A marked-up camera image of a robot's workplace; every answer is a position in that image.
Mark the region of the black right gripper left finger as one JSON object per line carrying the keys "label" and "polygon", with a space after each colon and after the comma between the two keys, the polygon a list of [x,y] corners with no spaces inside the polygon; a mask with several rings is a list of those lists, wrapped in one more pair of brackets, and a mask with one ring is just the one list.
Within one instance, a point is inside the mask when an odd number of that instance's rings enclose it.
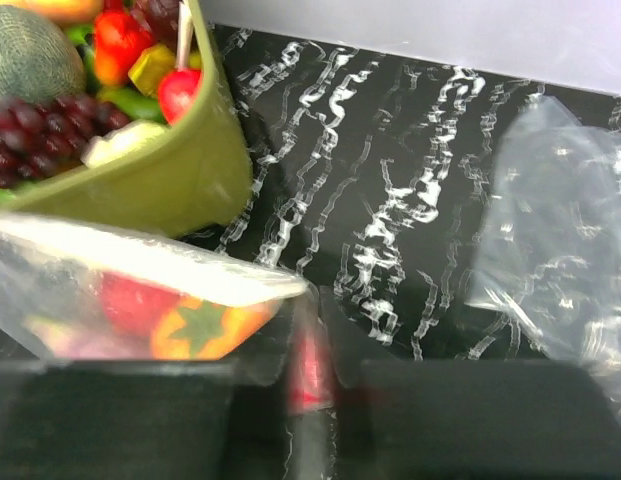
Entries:
{"label": "black right gripper left finger", "polygon": [[283,479],[285,422],[235,361],[0,361],[0,479]]}

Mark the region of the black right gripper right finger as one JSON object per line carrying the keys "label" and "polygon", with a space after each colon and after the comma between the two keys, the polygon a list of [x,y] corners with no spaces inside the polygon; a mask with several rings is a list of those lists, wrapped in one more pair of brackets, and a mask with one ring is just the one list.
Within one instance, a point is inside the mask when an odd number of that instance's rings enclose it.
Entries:
{"label": "black right gripper right finger", "polygon": [[338,396],[351,479],[621,479],[621,426],[582,369],[367,361]]}

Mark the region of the dotted clear zip bag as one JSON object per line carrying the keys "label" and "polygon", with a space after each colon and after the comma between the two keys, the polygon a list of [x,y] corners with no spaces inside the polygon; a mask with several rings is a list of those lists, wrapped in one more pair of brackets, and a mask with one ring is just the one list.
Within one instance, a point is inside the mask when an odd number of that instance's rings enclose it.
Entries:
{"label": "dotted clear zip bag", "polygon": [[160,237],[0,212],[0,329],[43,359],[217,361],[293,308],[290,407],[333,395],[302,277]]}

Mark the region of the red yellow peach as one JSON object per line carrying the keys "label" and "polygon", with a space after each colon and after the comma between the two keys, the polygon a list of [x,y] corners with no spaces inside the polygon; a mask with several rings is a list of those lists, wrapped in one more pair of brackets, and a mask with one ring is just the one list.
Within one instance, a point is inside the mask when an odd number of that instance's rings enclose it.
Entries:
{"label": "red yellow peach", "polygon": [[230,307],[185,297],[153,328],[150,352],[158,360],[219,360],[272,319],[280,305],[270,300]]}

